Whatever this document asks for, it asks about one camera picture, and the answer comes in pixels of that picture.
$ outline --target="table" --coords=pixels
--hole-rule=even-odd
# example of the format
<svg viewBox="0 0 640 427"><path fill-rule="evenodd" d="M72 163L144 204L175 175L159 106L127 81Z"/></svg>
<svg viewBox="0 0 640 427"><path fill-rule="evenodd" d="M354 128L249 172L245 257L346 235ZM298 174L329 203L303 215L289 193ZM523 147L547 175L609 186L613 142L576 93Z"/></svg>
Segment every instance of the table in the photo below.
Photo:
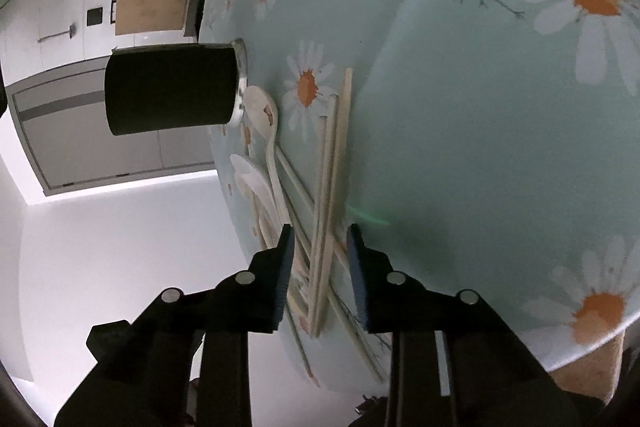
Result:
<svg viewBox="0 0 640 427"><path fill-rule="evenodd" d="M357 222L428 289L476 289L553 370L640 315L639 3L206 0L200 41L244 39L249 84L274 98L279 143L310 189L314 122L353 68L339 233ZM249 259L259 245L229 155L248 147L264 167L264 140L248 124L211 131ZM320 385L384 393L335 317L318 339L301 331ZM384 369L383 341L367 337Z"/></svg>

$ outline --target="cabinet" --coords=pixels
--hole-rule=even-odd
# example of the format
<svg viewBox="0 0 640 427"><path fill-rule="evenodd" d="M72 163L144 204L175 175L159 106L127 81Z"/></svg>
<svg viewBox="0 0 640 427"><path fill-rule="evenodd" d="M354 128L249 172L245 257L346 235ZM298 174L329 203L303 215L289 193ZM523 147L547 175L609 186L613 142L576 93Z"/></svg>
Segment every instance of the cabinet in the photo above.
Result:
<svg viewBox="0 0 640 427"><path fill-rule="evenodd" d="M213 169L206 127L111 134L104 107L108 58L45 71L7 88L18 137L45 195Z"/></svg>

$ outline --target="wooden chopstick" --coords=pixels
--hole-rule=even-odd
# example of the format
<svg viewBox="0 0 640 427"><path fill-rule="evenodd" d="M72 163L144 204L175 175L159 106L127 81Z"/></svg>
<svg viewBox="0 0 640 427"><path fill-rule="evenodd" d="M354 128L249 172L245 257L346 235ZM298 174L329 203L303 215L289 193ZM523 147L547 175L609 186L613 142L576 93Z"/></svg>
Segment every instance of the wooden chopstick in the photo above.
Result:
<svg viewBox="0 0 640 427"><path fill-rule="evenodd" d="M300 199L302 200L302 202L305 204L307 210L309 212L311 212L311 214L313 214L314 213L314 206L315 206L314 200L311 199L311 196L306 191L306 188L302 184L302 182L300 181L300 178L296 174L296 171L291 166L291 163L289 162L289 159L285 156L285 153L282 151L282 149L280 147L277 146L277 144L276 144L276 156L277 156L280 164L282 165L282 168L287 173L287 176L289 177L289 180L293 184L295 190L297 190L298 195L299 195ZM292 209L292 205L289 203L289 214L291 213L291 209ZM335 256L338 258L338 261L340 261L340 264L342 264L342 267L344 268L345 272L347 273L347 277L351 278L351 274L349 273L349 261L347 260L347 254L344 251L344 249L342 248L342 245L340 244L340 242L335 237L335 232L333 230L329 230L329 232L334 234L334 253L335 253Z"/></svg>
<svg viewBox="0 0 640 427"><path fill-rule="evenodd" d="M320 295L320 282L322 275L322 265L324 264L324 244L326 241L327 216L329 210L329 199L331 195L331 174L334 165L335 155L335 131L337 121L338 97L332 94L329 97L329 108L326 120L326 132L324 133L324 152L322 153L322 170L320 176L320 194L316 200L318 210L318 229L316 230L315 241L312 241L312 255L316 260L316 273L312 279L314 285L313 299L310 313L309 328L312 337L318 336L318 310L322 305Z"/></svg>
<svg viewBox="0 0 640 427"><path fill-rule="evenodd" d="M317 336L320 331L322 311L324 309L324 303L326 302L326 295L329 289L329 277L331 276L331 264L334 253L334 232L332 231L333 219L334 219L334 206L337 192L337 180L338 170L340 167L340 161L344 156L347 144L347 134L349 130L349 115L351 109L351 84L353 80L353 70L347 68L344 71L344 82L342 84L342 93L338 99L337 114L335 117L335 136L333 148L330 149L331 153L331 165L330 165L330 185L329 200L326 204L325 214L325 226L320 231L324 235L324 244L321 243L322 250L322 262L320 270L320 279L318 282L318 303L316 304L314 311L315 317L311 322L312 336Z"/></svg>
<svg viewBox="0 0 640 427"><path fill-rule="evenodd" d="M309 240L306 237L306 232L302 228L302 225L300 224L300 220L298 219L298 216L293 211L291 201L289 200L289 197L287 196L286 192L285 192L285 199L287 201L287 204L289 205L289 215L291 216L291 219L293 222L293 228L296 230L296 238L300 241L300 244L302 246L302 249L305 251L305 254L309 256L311 253L311 244L309 243ZM353 347L356 349L358 356L360 357L364 365L369 369L371 376L378 381L382 381L383 378L380 375L384 373L384 370L378 367L378 364L376 364L376 361L371 358L371 356L365 349L364 341L360 338L356 330L353 328L353 325L349 322L349 319L347 318L344 309L340 305L340 302L338 302L338 299L335 296L335 292L331 288L331 286L329 286L327 298L329 300L329 304L331 305L331 308L334 310L334 313L337 315L340 324L346 331L347 336L349 337L351 343L353 344Z"/></svg>
<svg viewBox="0 0 640 427"><path fill-rule="evenodd" d="M316 306L316 278L318 274L319 256L316 254L318 232L320 228L320 194L322 192L322 165L324 164L324 136L326 134L326 120L325 116L321 116L318 119L318 155L316 156L316 194L314 200L314 217L313 228L311 234L311 254L309 256L310 261L310 273L309 273L309 316L307 322L311 323L311 313Z"/></svg>

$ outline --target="black cup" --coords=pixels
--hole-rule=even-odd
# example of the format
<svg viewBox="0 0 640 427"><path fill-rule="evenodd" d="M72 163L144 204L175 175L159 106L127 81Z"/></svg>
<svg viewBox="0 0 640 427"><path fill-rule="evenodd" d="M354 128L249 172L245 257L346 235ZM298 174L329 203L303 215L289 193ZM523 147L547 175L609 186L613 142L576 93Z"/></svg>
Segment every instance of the black cup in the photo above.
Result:
<svg viewBox="0 0 640 427"><path fill-rule="evenodd" d="M242 41L117 50L104 75L111 134L229 123L237 113L242 84Z"/></svg>

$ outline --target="wooden board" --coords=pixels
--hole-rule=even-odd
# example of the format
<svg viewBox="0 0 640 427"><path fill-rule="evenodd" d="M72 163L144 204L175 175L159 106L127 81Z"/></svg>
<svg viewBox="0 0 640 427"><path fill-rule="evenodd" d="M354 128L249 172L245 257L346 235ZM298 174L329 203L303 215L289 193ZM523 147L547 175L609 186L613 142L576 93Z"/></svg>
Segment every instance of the wooden board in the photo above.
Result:
<svg viewBox="0 0 640 427"><path fill-rule="evenodd" d="M117 0L116 35L181 30L187 0Z"/></svg>

